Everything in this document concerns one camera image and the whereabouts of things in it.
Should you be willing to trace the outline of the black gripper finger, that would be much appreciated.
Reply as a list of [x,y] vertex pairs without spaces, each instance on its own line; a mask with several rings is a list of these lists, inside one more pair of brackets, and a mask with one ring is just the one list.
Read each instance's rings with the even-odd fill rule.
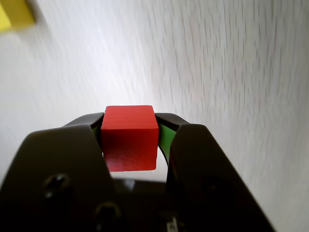
[[36,131],[0,190],[3,232],[118,232],[121,212],[97,139],[103,113]]

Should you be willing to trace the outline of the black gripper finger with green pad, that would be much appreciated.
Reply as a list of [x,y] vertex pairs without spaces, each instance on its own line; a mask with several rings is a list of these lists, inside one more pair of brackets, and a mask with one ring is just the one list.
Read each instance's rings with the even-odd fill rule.
[[167,182],[174,184],[188,232],[271,232],[273,226],[208,128],[171,113],[158,124],[175,132]]

